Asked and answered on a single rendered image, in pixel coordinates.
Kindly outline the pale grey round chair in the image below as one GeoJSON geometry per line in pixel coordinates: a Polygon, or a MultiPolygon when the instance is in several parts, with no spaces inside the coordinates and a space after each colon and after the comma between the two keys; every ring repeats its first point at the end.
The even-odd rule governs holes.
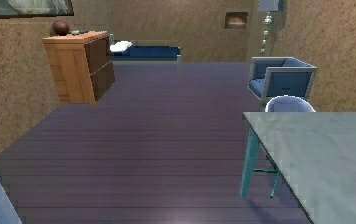
{"type": "Polygon", "coordinates": [[[265,107],[266,112],[314,112],[315,109],[306,100],[296,96],[277,96],[265,107]]]}

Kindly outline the brown ball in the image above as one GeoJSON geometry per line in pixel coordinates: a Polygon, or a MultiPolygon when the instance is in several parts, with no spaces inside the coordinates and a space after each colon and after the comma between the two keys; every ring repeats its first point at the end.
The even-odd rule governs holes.
{"type": "Polygon", "coordinates": [[[52,29],[59,36],[66,36],[70,31],[68,23],[63,20],[56,20],[52,24],[52,29]]]}

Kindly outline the grey floor lamp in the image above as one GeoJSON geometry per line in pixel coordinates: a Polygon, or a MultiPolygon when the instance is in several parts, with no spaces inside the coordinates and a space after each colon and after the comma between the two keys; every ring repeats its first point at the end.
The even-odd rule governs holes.
{"type": "Polygon", "coordinates": [[[267,43],[267,37],[269,35],[269,27],[273,23],[272,14],[279,11],[280,0],[259,0],[257,6],[257,12],[265,12],[266,16],[263,20],[264,30],[263,38],[261,42],[260,55],[265,54],[265,47],[267,43]]]}

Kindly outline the orange wooden chest of drawers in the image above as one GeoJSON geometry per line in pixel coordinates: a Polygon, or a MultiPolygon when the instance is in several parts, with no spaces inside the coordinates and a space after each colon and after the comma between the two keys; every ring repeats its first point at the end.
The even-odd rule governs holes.
{"type": "Polygon", "coordinates": [[[43,38],[60,102],[95,106],[115,82],[106,31],[43,38]]]}

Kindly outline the white pillow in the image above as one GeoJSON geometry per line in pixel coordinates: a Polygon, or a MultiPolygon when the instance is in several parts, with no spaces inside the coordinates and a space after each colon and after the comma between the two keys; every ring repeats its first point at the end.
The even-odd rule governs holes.
{"type": "Polygon", "coordinates": [[[111,52],[124,52],[132,46],[130,41],[119,41],[110,46],[111,52]]]}

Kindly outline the blue bed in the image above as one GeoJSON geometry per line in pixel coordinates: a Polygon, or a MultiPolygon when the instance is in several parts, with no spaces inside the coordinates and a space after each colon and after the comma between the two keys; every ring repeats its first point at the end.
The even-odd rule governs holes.
{"type": "Polygon", "coordinates": [[[111,52],[114,61],[167,61],[178,64],[181,48],[171,40],[116,40],[109,35],[109,45],[119,41],[130,41],[132,46],[124,52],[111,52]]]}

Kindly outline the framed wall picture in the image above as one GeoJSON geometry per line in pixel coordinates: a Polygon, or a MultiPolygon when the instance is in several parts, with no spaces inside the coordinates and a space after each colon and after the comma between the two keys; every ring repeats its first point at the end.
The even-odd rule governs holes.
{"type": "Polygon", "coordinates": [[[0,0],[0,18],[72,16],[71,0],[0,0]]]}

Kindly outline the small brown framed picture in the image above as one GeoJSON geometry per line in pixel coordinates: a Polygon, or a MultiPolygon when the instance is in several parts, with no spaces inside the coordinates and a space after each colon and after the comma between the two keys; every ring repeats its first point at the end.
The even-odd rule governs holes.
{"type": "Polygon", "coordinates": [[[245,29],[247,26],[247,12],[227,12],[224,19],[225,29],[245,29]]]}

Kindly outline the grey table with teal legs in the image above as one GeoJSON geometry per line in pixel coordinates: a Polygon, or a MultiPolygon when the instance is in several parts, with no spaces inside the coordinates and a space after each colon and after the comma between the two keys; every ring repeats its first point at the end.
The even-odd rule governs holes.
{"type": "Polygon", "coordinates": [[[240,196],[259,149],[278,167],[313,224],[356,224],[356,112],[245,112],[240,196]]]}

